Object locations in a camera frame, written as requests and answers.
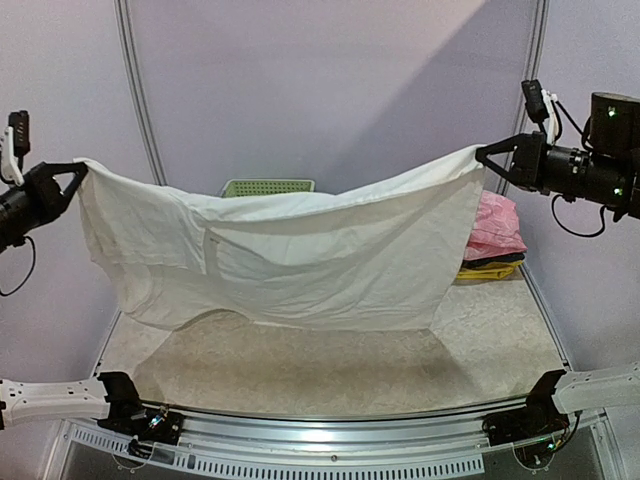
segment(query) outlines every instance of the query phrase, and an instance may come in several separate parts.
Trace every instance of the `beige mat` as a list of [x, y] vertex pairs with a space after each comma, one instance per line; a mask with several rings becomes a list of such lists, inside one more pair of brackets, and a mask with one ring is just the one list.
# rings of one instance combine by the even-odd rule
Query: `beige mat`
[[561, 368], [522, 279], [457, 284], [430, 330], [315, 332], [216, 312], [176, 332], [121, 317], [102, 371], [143, 398], [285, 415], [373, 415], [450, 408], [529, 391]]

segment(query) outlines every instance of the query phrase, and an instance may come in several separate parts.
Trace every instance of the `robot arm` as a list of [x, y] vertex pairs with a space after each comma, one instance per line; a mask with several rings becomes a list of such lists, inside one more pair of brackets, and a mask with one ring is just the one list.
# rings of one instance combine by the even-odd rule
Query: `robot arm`
[[184, 421], [165, 407], [145, 407], [123, 372], [69, 383], [0, 380], [0, 430], [64, 418], [94, 418], [107, 430], [171, 445], [177, 445]]

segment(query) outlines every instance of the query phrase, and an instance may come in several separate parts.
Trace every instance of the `white sheet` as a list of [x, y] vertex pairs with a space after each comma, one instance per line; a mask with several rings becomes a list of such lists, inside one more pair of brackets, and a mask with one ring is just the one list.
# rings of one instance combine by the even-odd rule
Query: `white sheet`
[[89, 166], [82, 224], [120, 308], [147, 325], [175, 329], [228, 309], [298, 328], [427, 328], [473, 226], [476, 148], [340, 195], [229, 199], [77, 159]]

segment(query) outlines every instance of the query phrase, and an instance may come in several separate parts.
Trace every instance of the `stack of clothes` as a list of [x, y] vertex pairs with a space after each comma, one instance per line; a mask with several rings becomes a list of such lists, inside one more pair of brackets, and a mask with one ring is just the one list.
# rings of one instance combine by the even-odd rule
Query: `stack of clothes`
[[522, 265], [526, 251], [516, 204], [484, 191], [457, 278], [501, 280]]

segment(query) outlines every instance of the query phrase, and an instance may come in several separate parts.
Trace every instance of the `gray wall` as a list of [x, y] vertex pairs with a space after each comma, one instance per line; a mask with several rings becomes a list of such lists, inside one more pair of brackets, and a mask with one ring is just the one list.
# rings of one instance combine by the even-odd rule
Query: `gray wall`
[[339, 192], [509, 135], [535, 3], [137, 0], [168, 182]]
[[[150, 180], [112, 2], [3, 2], [0, 62], [0, 124], [11, 110], [31, 113], [26, 168], [88, 156]], [[89, 261], [76, 202], [33, 238], [38, 262], [32, 279], [0, 299], [0, 378], [77, 380], [91, 373], [115, 299], [106, 276]], [[22, 279], [31, 260], [28, 249], [13, 250], [0, 257], [5, 290]], [[0, 477], [37, 478], [55, 428], [32, 424], [0, 432]]]
[[[551, 2], [539, 78], [583, 123], [592, 91], [640, 97], [640, 3], [637, 0]], [[565, 126], [564, 145], [579, 145]], [[555, 326], [576, 369], [602, 368], [640, 359], [640, 221], [624, 218], [592, 240], [563, 232], [548, 198], [509, 190], [518, 202], [528, 265], [553, 310]], [[577, 231], [599, 227], [598, 207], [559, 204]], [[640, 410], [610, 411], [629, 478], [640, 478]]]

